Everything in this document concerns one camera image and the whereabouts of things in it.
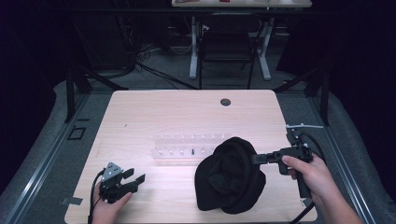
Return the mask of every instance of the hand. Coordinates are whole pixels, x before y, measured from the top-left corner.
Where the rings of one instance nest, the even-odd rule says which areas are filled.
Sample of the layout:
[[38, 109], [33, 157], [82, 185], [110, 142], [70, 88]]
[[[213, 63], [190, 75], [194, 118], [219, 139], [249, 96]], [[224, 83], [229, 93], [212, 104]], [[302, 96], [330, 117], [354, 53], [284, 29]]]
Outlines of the hand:
[[132, 193], [128, 192], [122, 198], [114, 203], [106, 203], [99, 196], [100, 182], [96, 184], [93, 192], [93, 203], [96, 206], [93, 208], [93, 224], [112, 224], [117, 219], [117, 214], [121, 208], [128, 203], [132, 197]]
[[295, 170], [303, 174], [305, 184], [311, 189], [312, 201], [321, 204], [322, 200], [341, 193], [324, 161], [315, 154], [313, 158], [307, 163], [291, 156], [283, 156], [282, 161], [293, 169], [290, 170], [293, 179], [296, 178]]

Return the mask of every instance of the wooden table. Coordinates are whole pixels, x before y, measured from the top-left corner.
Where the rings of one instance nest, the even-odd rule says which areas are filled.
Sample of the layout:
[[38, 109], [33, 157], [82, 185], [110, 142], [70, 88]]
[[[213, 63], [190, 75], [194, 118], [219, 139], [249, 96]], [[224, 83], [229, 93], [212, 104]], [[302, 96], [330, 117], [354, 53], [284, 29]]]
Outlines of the wooden table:
[[[221, 99], [229, 99], [224, 106]], [[272, 91], [116, 91], [94, 140], [65, 221], [86, 223], [92, 181], [112, 161], [146, 181], [121, 210], [119, 223], [233, 223], [291, 221], [304, 205], [297, 182], [281, 175], [276, 164], [262, 165], [267, 184], [245, 213], [200, 211], [194, 173], [201, 159], [154, 159], [155, 136], [205, 136], [229, 133], [248, 140], [260, 153], [289, 147], [286, 124]], [[313, 209], [304, 220], [317, 218]]]

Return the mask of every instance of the round hole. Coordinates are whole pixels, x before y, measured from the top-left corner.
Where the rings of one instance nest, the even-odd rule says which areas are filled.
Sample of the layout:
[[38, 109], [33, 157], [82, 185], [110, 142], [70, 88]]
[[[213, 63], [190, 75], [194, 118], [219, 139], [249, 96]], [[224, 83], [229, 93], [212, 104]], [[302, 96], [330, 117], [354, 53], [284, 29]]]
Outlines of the round hole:
[[229, 100], [229, 99], [221, 99], [220, 100], [220, 103], [222, 104], [222, 105], [224, 105], [224, 106], [228, 106], [228, 105], [230, 105], [231, 104], [231, 101]]

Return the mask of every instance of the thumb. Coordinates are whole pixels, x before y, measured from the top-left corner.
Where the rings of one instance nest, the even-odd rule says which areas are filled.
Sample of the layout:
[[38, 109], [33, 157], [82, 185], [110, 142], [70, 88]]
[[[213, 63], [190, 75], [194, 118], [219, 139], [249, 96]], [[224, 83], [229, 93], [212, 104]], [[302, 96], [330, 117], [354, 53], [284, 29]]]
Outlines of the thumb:
[[282, 161], [289, 167], [301, 172], [302, 174], [305, 174], [309, 169], [308, 163], [291, 156], [283, 156]]
[[120, 198], [118, 201], [114, 202], [113, 205], [117, 209], [117, 211], [120, 211], [121, 208], [128, 203], [128, 201], [131, 199], [132, 193], [128, 192], [122, 198]]

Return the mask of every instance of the black hat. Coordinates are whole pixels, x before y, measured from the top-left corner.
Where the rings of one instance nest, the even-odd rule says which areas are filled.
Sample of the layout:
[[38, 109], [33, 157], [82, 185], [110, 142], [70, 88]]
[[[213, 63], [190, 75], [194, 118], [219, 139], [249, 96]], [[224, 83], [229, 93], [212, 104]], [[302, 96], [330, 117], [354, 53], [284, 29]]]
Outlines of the black hat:
[[252, 155], [257, 153], [248, 141], [233, 137], [198, 165], [195, 193], [200, 210], [221, 208], [238, 214], [253, 207], [264, 189], [265, 174], [251, 163]]

